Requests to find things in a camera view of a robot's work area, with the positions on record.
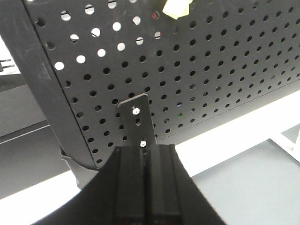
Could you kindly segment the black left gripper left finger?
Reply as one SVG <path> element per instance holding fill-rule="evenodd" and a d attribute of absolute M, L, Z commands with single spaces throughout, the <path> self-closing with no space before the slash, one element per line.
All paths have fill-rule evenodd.
<path fill-rule="evenodd" d="M 96 176 L 37 225 L 146 224 L 143 156 L 139 147 L 117 147 Z"/>

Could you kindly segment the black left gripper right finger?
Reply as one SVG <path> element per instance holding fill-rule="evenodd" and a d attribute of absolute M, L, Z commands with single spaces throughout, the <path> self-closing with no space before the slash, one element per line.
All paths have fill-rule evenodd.
<path fill-rule="evenodd" d="M 149 225 L 223 225 L 182 165 L 173 144 L 150 147 L 147 159 Z"/>

